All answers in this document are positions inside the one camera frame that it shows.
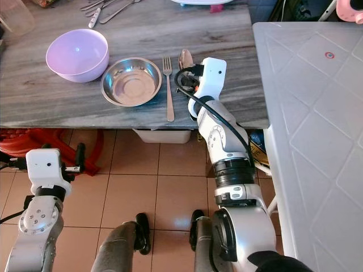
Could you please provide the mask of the stainless steel spoon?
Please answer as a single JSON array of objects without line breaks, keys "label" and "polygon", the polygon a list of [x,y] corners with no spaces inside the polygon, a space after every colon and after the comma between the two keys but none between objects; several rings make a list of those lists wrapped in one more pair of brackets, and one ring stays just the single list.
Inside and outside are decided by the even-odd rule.
[{"label": "stainless steel spoon", "polygon": [[193,61],[191,52],[188,49],[182,49],[178,58],[179,70],[184,68],[193,67],[195,62]]}]

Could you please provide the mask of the stainless steel fork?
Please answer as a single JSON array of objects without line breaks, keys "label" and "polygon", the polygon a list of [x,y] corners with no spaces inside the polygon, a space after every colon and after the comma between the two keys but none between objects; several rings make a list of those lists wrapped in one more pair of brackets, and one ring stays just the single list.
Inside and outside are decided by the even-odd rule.
[{"label": "stainless steel fork", "polygon": [[162,59],[162,73],[166,76],[166,96],[167,96],[167,103],[166,103],[166,117],[168,122],[173,122],[175,119],[174,115],[174,106],[173,106],[173,95],[171,92],[171,73],[173,72],[173,65],[171,62],[171,57],[164,56]]}]

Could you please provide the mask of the red plastic stool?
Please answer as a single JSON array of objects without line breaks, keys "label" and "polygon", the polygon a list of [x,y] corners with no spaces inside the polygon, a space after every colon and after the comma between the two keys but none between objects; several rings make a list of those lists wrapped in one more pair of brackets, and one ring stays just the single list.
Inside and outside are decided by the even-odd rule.
[{"label": "red plastic stool", "polygon": [[76,150],[62,140],[67,131],[68,129],[1,129],[0,161],[5,163],[11,158],[21,158],[29,150],[49,143],[60,150],[63,162],[74,163]]}]

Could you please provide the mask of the shallow stainless steel bowl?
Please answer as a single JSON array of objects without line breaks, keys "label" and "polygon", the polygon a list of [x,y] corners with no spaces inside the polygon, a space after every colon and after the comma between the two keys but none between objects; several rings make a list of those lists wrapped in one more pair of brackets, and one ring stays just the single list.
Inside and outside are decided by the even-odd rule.
[{"label": "shallow stainless steel bowl", "polygon": [[120,107],[143,105],[156,96],[162,73],[152,61],[129,57],[109,65],[101,78],[101,94]]}]

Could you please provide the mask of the white plastic bin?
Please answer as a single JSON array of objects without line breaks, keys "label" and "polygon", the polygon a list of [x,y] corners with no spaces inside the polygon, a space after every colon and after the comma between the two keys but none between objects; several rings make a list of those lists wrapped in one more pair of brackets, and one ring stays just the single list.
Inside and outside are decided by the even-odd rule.
[{"label": "white plastic bin", "polygon": [[145,143],[187,143],[193,130],[184,129],[133,129]]}]

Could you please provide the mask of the white plate with pink clip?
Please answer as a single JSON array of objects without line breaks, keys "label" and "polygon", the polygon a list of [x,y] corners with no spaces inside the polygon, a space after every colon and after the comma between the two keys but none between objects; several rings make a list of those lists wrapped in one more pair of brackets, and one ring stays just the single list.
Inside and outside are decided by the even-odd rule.
[{"label": "white plate with pink clip", "polygon": [[232,1],[233,0],[172,0],[172,2],[179,3],[182,7],[185,5],[209,6],[210,13],[222,11],[223,6]]}]

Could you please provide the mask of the long steel cutlery piece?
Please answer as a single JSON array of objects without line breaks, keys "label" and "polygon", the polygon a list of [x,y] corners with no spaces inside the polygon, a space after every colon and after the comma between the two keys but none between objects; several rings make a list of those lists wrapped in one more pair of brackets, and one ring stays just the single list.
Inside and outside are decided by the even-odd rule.
[{"label": "long steel cutlery piece", "polygon": [[101,21],[99,21],[100,24],[106,24],[109,21],[112,20],[112,18],[114,18],[114,16],[119,15],[119,13],[122,12],[122,10],[125,10],[127,7],[129,7],[130,5],[134,5],[135,3],[140,2],[140,0],[130,0],[129,3],[127,3],[126,5],[124,5],[124,7],[119,8],[119,10],[114,11],[114,13],[107,15],[105,18],[102,18]]}]

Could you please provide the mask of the silver left robot leg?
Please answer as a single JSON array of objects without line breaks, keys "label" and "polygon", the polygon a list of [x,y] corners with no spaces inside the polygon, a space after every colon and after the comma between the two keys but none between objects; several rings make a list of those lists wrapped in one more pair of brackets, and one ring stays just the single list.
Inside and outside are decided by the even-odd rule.
[{"label": "silver left robot leg", "polygon": [[99,247],[91,272],[132,272],[135,252],[147,256],[152,251],[150,225],[145,213],[134,221],[117,226]]}]

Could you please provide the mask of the silver robot leg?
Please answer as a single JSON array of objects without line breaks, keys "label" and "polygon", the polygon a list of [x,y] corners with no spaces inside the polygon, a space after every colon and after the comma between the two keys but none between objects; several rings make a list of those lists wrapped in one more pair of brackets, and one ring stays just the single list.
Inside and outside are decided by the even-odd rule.
[{"label": "silver robot leg", "polygon": [[202,210],[195,210],[191,217],[189,244],[195,252],[195,272],[220,272],[213,256],[212,220]]},{"label": "silver robot leg", "polygon": [[135,252],[147,256],[152,251],[150,225],[145,213],[134,221],[117,226],[99,247],[91,272],[132,272]]}]

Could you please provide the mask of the blue yellow package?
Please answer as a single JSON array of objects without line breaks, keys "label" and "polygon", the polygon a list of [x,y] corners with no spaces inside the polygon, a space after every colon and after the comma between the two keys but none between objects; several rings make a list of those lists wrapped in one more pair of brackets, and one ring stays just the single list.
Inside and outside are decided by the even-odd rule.
[{"label": "blue yellow package", "polygon": [[252,156],[256,163],[269,168],[269,158],[265,150],[264,131],[262,129],[248,130],[251,141]]}]

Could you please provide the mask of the purple plastic bowl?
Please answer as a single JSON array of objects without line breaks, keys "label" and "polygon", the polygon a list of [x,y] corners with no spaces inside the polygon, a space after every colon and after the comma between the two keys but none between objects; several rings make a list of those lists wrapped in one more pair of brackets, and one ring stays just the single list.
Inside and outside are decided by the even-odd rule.
[{"label": "purple plastic bowl", "polygon": [[109,64],[109,44],[94,29],[73,29],[48,47],[45,62],[53,73],[74,83],[99,78]]}]

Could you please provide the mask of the short steel cutlery piece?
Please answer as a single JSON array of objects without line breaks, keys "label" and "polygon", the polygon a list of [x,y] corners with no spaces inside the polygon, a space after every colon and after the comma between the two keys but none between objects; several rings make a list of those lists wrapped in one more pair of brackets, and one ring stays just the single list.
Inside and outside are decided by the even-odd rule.
[{"label": "short steel cutlery piece", "polygon": [[101,3],[104,3],[106,0],[96,0],[96,2],[93,3],[89,3],[88,5],[81,7],[80,10],[81,11],[86,11],[86,10],[90,10],[93,7],[96,7],[97,5],[100,5]]}]

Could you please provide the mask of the white plastic folding table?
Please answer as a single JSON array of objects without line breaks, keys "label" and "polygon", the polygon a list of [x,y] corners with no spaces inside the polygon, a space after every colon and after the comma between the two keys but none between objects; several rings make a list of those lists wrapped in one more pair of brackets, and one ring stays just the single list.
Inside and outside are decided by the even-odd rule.
[{"label": "white plastic folding table", "polygon": [[363,25],[252,31],[284,252],[316,272],[363,272]]}]

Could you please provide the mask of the silver right robot leg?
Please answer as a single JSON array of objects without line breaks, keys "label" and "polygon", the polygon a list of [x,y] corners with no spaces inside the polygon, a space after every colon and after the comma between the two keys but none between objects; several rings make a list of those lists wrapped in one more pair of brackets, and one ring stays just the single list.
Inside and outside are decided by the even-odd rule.
[{"label": "silver right robot leg", "polygon": [[191,217],[189,244],[195,252],[195,272],[220,272],[213,256],[212,220],[202,210],[195,210]]}]

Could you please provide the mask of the clear plastic cup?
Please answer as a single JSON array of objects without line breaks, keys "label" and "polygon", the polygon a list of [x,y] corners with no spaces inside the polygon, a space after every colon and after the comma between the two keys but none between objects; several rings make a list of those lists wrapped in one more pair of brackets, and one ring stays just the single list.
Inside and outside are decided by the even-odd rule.
[{"label": "clear plastic cup", "polygon": [[0,22],[16,36],[31,32],[35,26],[33,15],[23,0],[0,0]]}]

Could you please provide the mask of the pink plastic container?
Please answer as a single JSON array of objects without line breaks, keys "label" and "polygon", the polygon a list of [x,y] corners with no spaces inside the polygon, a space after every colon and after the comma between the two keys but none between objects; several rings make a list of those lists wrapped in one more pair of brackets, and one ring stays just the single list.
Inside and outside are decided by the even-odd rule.
[{"label": "pink plastic container", "polygon": [[337,0],[335,12],[340,20],[363,25],[363,0]]}]

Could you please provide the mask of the white-handled knife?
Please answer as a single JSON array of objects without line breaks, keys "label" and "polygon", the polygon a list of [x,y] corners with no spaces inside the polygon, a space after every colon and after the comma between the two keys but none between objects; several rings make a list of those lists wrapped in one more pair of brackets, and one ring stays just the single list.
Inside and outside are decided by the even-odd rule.
[{"label": "white-handled knife", "polygon": [[94,10],[93,14],[91,15],[91,20],[88,23],[88,28],[89,29],[93,29],[94,26],[96,26],[96,22],[98,21],[98,17],[101,13],[102,9],[96,8],[96,10]]}]

